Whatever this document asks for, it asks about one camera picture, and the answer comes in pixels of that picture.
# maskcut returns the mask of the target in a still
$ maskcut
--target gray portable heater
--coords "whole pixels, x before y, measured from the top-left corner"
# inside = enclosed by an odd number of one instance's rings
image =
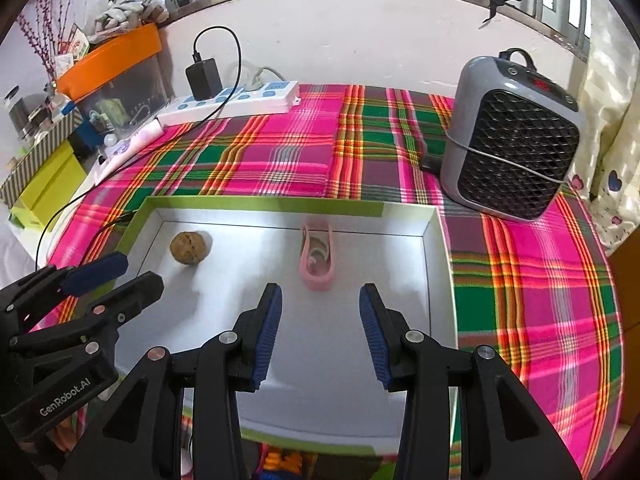
[[[527,66],[511,61],[521,53]],[[452,200],[501,218],[535,220],[564,182],[584,129],[576,99],[512,48],[462,70],[440,181]]]

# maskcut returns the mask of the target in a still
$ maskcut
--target red digital display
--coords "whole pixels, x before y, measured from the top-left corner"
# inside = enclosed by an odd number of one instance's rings
[[[541,90],[544,90],[545,92],[549,92],[549,84],[548,83],[546,83],[545,81],[542,81],[542,79],[536,79],[535,77],[533,77],[531,80],[533,81],[533,84],[535,86],[537,86]]]

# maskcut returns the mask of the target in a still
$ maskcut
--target power strip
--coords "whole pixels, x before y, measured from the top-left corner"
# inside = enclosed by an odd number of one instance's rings
[[[156,114],[162,126],[197,123],[212,113],[231,93],[225,88],[206,101],[196,101],[192,96],[176,97]],[[285,114],[300,104],[300,86],[297,81],[267,83],[257,90],[245,92],[239,88],[222,108],[219,118],[251,115]]]

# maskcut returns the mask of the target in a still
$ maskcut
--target yellow box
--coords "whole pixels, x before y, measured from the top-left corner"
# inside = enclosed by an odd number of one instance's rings
[[[24,188],[11,213],[26,228],[42,231],[55,212],[69,202],[85,178],[71,144],[64,140]],[[57,221],[58,218],[49,225],[49,231]]]

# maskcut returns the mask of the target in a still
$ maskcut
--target white wall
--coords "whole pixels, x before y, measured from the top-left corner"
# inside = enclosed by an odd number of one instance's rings
[[[584,63],[552,40],[500,14],[480,27],[487,10],[460,0],[233,0],[161,29],[161,66],[176,95],[190,94],[184,69],[195,35],[226,25],[242,57],[285,78],[350,83],[453,96],[464,64],[512,46],[526,49],[544,75],[577,92]],[[237,55],[224,31],[200,38],[223,83],[235,79]]]
[[[77,22],[84,27],[103,1],[106,0],[72,0],[68,23]],[[14,24],[0,44],[0,98],[14,86],[20,85],[21,95],[32,96],[25,101],[28,107],[33,107],[38,101],[40,104],[43,102],[45,95],[42,89],[47,81],[40,58],[34,54],[18,25]],[[0,181],[8,175],[7,162],[17,153],[18,135],[4,106],[0,104]]]

